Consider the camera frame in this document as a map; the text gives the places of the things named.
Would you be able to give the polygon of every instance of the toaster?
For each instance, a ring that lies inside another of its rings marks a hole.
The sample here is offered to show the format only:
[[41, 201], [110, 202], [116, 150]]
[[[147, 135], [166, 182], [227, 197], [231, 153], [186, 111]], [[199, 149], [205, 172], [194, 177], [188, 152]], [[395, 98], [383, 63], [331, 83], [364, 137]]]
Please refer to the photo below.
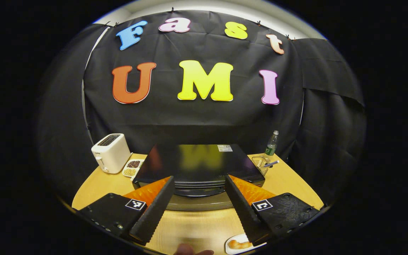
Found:
[[92, 148], [95, 160], [106, 173], [116, 174], [124, 168], [130, 157], [124, 134], [109, 134]]

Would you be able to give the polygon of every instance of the wooden table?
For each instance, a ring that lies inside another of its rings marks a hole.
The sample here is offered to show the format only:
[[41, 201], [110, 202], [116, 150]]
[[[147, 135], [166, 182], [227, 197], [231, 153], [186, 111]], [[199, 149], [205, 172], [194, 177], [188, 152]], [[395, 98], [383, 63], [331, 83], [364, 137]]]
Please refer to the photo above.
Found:
[[[135, 154], [130, 159], [145, 159], [147, 155]], [[265, 175], [263, 189], [274, 194], [289, 192], [316, 209], [324, 203], [313, 189], [277, 155], [280, 163]], [[125, 195], [133, 191], [129, 177], [103, 172], [97, 167], [84, 181], [72, 202], [81, 210], [107, 193]], [[157, 229], [146, 248], [165, 254], [173, 254], [180, 243], [190, 244], [195, 252], [214, 250], [215, 255], [225, 255], [225, 242], [232, 236], [243, 234], [243, 227], [234, 208], [207, 211], [165, 210]]]

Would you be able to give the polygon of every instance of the pink letter i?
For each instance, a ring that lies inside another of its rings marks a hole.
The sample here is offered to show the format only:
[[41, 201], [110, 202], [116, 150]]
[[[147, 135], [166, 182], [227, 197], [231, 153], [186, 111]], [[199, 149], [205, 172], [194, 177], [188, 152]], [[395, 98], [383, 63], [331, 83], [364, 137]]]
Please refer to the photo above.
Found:
[[275, 78], [277, 73], [268, 70], [259, 70], [259, 74], [264, 78], [264, 96], [261, 101], [265, 104], [279, 104], [280, 100], [277, 97], [277, 87], [275, 86]]

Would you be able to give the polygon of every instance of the white tray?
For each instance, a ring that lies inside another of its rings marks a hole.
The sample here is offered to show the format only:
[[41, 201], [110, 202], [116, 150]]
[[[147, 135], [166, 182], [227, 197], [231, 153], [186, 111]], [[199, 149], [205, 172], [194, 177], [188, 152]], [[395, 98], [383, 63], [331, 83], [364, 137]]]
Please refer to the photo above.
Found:
[[248, 242], [248, 237], [246, 236], [246, 234], [239, 234], [238, 236], [233, 236], [230, 239], [228, 239], [226, 241], [226, 243], [225, 243], [225, 250], [226, 250], [226, 253], [230, 254], [230, 255], [239, 254], [239, 253], [242, 253], [242, 252], [245, 252], [245, 251], [248, 251], [248, 250], [252, 250], [254, 248], [258, 248], [258, 247], [261, 247], [261, 246], [267, 244], [267, 243], [263, 243], [263, 244], [260, 244], [258, 246], [254, 246], [254, 247], [251, 246], [251, 247], [248, 247], [248, 248], [245, 248], [245, 249], [231, 249], [229, 247], [229, 245], [228, 245], [229, 242], [231, 242], [231, 240], [236, 240], [237, 242], [244, 243], [244, 242]]
[[[139, 161], [139, 162], [140, 162], [140, 164], [138, 165], [137, 168], [129, 168], [129, 167], [128, 167], [128, 164], [131, 163], [131, 162], [133, 162], [133, 161]], [[136, 174], [137, 174], [138, 171], [140, 170], [141, 165], [143, 164], [143, 162], [144, 162], [144, 159], [131, 159], [131, 160], [127, 161], [127, 163], [126, 163], [125, 166], [124, 166], [124, 169], [122, 170], [122, 175], [129, 177], [129, 178], [133, 181], [133, 178], [136, 176]], [[135, 170], [135, 174], [133, 174], [133, 175], [126, 175], [126, 174], [124, 173], [126, 170], [131, 170], [131, 169]]]

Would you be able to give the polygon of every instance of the green label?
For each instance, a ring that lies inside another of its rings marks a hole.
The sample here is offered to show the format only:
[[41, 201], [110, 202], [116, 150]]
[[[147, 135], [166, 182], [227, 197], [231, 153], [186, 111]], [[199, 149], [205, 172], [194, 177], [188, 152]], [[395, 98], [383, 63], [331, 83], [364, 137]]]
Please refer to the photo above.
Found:
[[274, 153], [275, 153], [275, 149], [276, 148], [269, 148], [269, 147], [267, 147], [267, 149], [265, 149], [265, 154], [267, 154], [267, 155], [273, 155]]

